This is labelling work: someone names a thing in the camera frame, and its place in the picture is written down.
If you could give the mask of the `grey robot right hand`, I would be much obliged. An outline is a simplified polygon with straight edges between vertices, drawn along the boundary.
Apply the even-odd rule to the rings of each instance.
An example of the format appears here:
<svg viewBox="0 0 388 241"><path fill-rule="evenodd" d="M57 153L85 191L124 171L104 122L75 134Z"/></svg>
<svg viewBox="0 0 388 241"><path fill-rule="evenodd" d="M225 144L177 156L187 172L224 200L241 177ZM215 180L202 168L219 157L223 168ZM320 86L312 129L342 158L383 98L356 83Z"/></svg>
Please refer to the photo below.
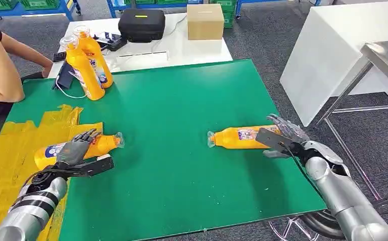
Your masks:
<svg viewBox="0 0 388 241"><path fill-rule="evenodd" d="M310 140L310 137L307 135L307 133L305 133L298 125L295 125L288 120L284 120L275 114L270 114L266 118L272 121L279 128L280 135L297 143L303 143ZM289 156L285 153L270 150L264 150L263 155L272 159L289 158Z"/></svg>

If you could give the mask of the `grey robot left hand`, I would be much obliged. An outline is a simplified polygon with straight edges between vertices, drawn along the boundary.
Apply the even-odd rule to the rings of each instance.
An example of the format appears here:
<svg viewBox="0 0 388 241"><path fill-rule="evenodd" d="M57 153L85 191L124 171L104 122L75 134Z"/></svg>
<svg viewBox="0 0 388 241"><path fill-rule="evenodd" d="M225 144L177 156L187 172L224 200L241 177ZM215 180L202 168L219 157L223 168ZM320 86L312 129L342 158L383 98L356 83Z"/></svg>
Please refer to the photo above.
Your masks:
<svg viewBox="0 0 388 241"><path fill-rule="evenodd" d="M70 141L65 143L61 151L57 154L56 161L69 166L80 164L89 150L91 143L100 134L101 132L98 132L96 129L91 129L74 136Z"/></svg>

